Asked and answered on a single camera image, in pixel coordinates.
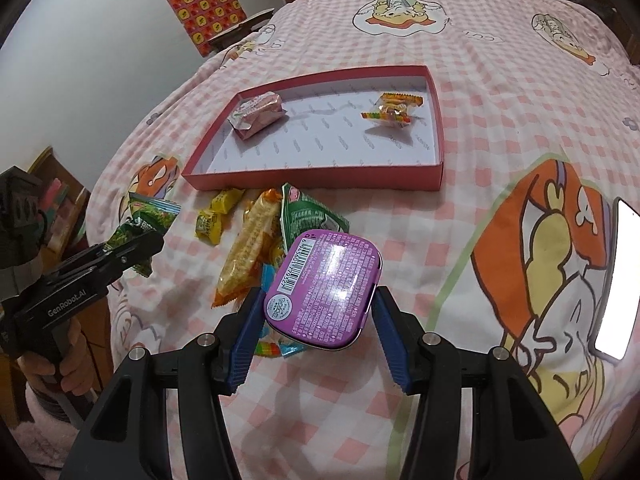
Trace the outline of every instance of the pink wrapped snack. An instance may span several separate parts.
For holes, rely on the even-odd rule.
[[[239,104],[229,115],[229,122],[242,140],[247,140],[285,114],[278,94],[267,92]]]

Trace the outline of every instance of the white wall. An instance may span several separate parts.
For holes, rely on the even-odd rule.
[[[283,0],[239,0],[247,15]],[[203,58],[166,0],[32,0],[0,49],[0,172],[49,144],[85,186]]]

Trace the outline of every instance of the round white sticker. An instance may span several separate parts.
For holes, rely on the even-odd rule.
[[[274,321],[282,321],[291,313],[291,300],[284,294],[276,294],[267,303],[267,316]]]

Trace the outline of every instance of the red patterned poster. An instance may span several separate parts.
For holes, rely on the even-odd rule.
[[[167,0],[202,57],[209,40],[246,19],[238,0]]]

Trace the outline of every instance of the blue gripper pad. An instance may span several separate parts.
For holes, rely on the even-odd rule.
[[[246,380],[251,360],[254,358],[255,346],[258,344],[260,332],[264,325],[264,311],[262,309],[264,296],[263,290],[257,294],[229,354],[229,372],[226,377],[226,384],[233,393]]]
[[[412,379],[409,372],[409,352],[402,341],[402,336],[398,331],[394,318],[385,303],[385,296],[391,298],[391,294],[386,287],[384,287],[384,291],[381,290],[382,288],[383,287],[379,287],[373,296],[371,317],[376,326],[380,344],[385,352],[386,364],[389,367],[391,376],[396,384],[402,388],[402,391],[408,393],[412,386]],[[400,315],[401,313],[395,301],[391,299],[391,302],[393,304],[389,305],[389,307],[394,308]]]

